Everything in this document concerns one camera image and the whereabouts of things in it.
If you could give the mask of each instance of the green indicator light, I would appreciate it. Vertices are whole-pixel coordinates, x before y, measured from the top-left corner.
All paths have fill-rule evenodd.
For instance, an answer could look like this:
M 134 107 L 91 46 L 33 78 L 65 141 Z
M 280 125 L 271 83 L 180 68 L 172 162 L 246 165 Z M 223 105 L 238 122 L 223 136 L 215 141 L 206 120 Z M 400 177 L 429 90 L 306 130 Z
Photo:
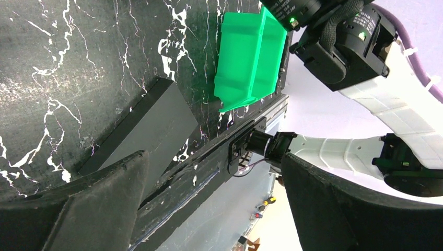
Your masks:
M 366 34 L 364 32 L 360 32 L 360 34 L 358 34 L 358 37 L 362 40 L 365 41 L 366 39 Z

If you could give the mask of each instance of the green plastic bin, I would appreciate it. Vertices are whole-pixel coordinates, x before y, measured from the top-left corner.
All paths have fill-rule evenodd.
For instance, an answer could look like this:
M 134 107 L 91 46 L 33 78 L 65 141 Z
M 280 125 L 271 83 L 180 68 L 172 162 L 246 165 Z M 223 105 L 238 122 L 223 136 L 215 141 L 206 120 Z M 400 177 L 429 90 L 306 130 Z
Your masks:
M 214 96 L 220 112 L 247 106 L 275 91 L 286 30 L 262 8 L 260 14 L 225 13 Z

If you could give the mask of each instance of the black cable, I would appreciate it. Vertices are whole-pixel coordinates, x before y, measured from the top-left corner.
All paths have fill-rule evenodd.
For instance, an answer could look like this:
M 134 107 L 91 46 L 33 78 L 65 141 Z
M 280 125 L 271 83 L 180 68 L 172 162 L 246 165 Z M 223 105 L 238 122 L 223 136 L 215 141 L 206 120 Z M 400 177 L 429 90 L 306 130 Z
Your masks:
M 332 54 L 332 49 L 337 40 L 337 25 L 361 12 L 363 6 L 363 0 L 347 0 L 346 3 L 332 14 L 324 25 L 320 37 L 320 44 L 326 51 Z
M 233 174 L 232 176 L 233 176 L 233 177 L 236 177 L 236 178 L 244 177 L 244 176 L 248 175 L 250 172 L 252 172 L 252 170 L 254 169 L 254 167 L 256 166 L 256 164 L 258 164 L 258 163 L 260 163 L 260 162 L 263 162 L 263 161 L 265 161 L 265 160 L 266 160 L 266 158 L 263 158 L 263 159 L 261 159 L 261 160 L 259 160 L 259 161 L 254 162 L 253 164 L 251 164 L 251 165 L 249 166 L 251 169 L 250 169 L 249 172 L 247 172 L 246 174 L 243 174 L 243 175 L 235 175 L 235 174 Z

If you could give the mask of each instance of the gray floor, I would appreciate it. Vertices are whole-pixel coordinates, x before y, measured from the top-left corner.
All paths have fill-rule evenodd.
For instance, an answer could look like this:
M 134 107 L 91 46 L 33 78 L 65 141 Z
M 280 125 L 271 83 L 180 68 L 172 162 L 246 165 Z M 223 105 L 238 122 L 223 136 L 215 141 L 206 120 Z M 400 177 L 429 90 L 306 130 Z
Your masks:
M 269 134 L 275 134 L 277 128 Z M 254 155 L 251 162 L 261 158 Z M 221 185 L 157 251 L 230 250 L 249 226 L 255 206 L 267 197 L 272 182 L 269 166 L 257 164 L 248 176 Z

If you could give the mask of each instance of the white wall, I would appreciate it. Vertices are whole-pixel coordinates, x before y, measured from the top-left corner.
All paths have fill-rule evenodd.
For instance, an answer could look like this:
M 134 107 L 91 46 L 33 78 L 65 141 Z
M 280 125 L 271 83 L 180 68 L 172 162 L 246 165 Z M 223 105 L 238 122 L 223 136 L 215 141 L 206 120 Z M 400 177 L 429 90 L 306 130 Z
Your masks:
M 429 75 L 443 76 L 443 4 L 439 0 L 377 0 L 375 3 L 394 13 L 406 26 L 418 55 Z M 294 34 L 298 41 L 302 32 Z M 365 108 L 339 93 L 329 91 L 304 68 L 296 56 L 289 59 L 286 87 L 290 96 L 286 120 L 281 131 L 294 131 L 318 138 L 368 138 L 391 132 Z M 354 176 L 351 172 L 337 170 L 335 174 L 358 184 L 394 196 L 430 203 L 443 204 L 442 198 L 418 198 L 407 196 L 388 187 L 384 182 L 371 177 Z

